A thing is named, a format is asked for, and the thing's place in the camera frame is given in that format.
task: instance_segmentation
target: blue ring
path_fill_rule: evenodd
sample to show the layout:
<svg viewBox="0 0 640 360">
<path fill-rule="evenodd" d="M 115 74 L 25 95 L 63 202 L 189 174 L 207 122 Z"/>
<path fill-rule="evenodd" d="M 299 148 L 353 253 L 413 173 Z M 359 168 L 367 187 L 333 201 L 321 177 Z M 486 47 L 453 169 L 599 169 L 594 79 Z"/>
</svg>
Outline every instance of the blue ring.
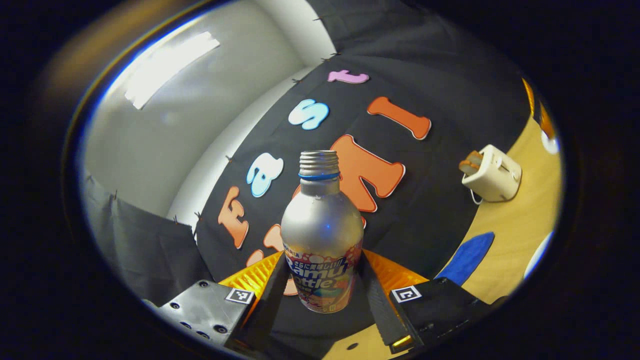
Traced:
<svg viewBox="0 0 640 360">
<path fill-rule="evenodd" d="M 300 176 L 301 179 L 304 180 L 308 180 L 308 181 L 318 181 L 318 180 L 329 180 L 329 179 L 333 179 L 334 177 L 338 177 L 340 175 L 340 173 L 336 173 L 336 174 L 324 174 L 324 175 L 300 175 L 298 174 L 298 176 Z"/>
</svg>

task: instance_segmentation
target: fluorescent light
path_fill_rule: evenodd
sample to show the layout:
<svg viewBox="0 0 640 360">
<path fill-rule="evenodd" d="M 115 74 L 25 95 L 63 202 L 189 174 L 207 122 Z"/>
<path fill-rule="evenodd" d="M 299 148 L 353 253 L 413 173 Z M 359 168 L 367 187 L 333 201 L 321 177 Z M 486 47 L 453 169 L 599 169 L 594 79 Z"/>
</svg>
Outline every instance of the fluorescent light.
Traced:
<svg viewBox="0 0 640 360">
<path fill-rule="evenodd" d="M 137 69 L 127 81 L 125 97 L 138 110 L 142 109 L 149 99 L 180 70 L 218 46 L 220 43 L 207 31 L 173 47 L 155 48 L 152 54 L 149 54 L 139 65 L 137 64 Z"/>
</svg>

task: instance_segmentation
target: bottle label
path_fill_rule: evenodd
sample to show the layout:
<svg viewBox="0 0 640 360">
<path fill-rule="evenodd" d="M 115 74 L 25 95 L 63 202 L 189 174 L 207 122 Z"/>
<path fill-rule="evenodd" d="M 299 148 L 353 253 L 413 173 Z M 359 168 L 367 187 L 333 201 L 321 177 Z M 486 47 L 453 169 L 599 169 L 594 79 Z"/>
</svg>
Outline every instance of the bottle label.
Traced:
<svg viewBox="0 0 640 360">
<path fill-rule="evenodd" d="M 298 296 L 307 308 L 318 313 L 334 313 L 349 304 L 362 240 L 339 258 L 298 253 L 286 244 L 284 250 Z"/>
</svg>

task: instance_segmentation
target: aluminum bottle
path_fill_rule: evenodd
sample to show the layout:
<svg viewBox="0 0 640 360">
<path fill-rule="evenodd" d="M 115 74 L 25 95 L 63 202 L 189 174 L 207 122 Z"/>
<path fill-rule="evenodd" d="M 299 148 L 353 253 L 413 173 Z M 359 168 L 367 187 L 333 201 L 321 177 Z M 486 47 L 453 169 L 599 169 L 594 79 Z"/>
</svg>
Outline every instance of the aluminum bottle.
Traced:
<svg viewBox="0 0 640 360">
<path fill-rule="evenodd" d="M 335 151 L 300 155 L 300 193 L 282 217 L 282 242 L 302 303 L 334 313 L 351 300 L 362 252 L 360 212 L 340 191 Z"/>
</svg>

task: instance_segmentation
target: blue letter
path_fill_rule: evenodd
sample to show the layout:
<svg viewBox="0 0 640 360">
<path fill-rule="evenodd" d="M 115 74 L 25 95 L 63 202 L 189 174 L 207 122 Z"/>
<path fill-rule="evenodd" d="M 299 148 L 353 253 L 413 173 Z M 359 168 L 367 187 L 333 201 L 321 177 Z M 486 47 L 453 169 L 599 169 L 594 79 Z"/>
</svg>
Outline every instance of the blue letter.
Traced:
<svg viewBox="0 0 640 360">
<path fill-rule="evenodd" d="M 254 197 L 261 197 L 271 186 L 271 180 L 280 175 L 284 168 L 282 158 L 275 159 L 270 153 L 260 154 L 246 173 L 246 183 L 251 185 L 251 194 Z"/>
<path fill-rule="evenodd" d="M 294 125 L 302 124 L 304 130 L 313 130 L 329 115 L 329 107 L 313 99 L 302 100 L 291 110 L 289 122 Z"/>
</svg>

